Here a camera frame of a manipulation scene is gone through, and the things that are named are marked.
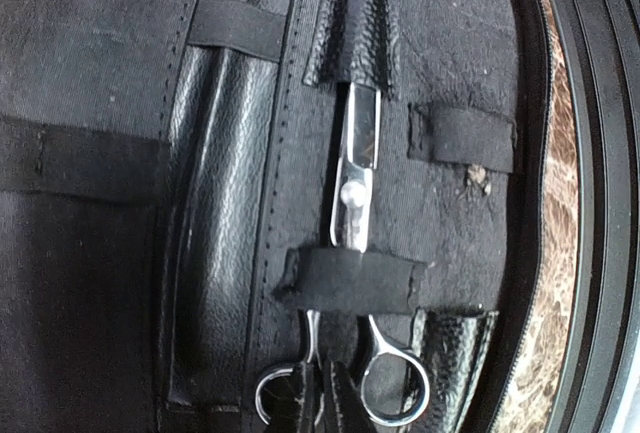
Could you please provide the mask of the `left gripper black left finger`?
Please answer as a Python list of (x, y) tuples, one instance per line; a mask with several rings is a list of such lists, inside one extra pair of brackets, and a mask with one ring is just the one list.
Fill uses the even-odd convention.
[(319, 386), (313, 364), (295, 363), (292, 372), (275, 380), (272, 431), (311, 433), (319, 408)]

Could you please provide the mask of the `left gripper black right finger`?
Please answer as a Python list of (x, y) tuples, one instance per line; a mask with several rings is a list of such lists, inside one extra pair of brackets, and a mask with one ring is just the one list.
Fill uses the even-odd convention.
[(365, 433), (373, 423), (360, 400), (347, 366), (326, 360), (323, 367), (324, 428), (326, 432)]

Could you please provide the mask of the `black zippered tool case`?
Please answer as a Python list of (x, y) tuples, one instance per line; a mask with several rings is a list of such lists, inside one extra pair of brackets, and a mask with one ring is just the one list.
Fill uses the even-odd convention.
[[(376, 316), (430, 381), (372, 432), (493, 432), (541, 270), (542, 0), (1, 0), (1, 428), (273, 432), (274, 291), (327, 247), (349, 86), (381, 93)], [(323, 314), (353, 375), (362, 319)]]

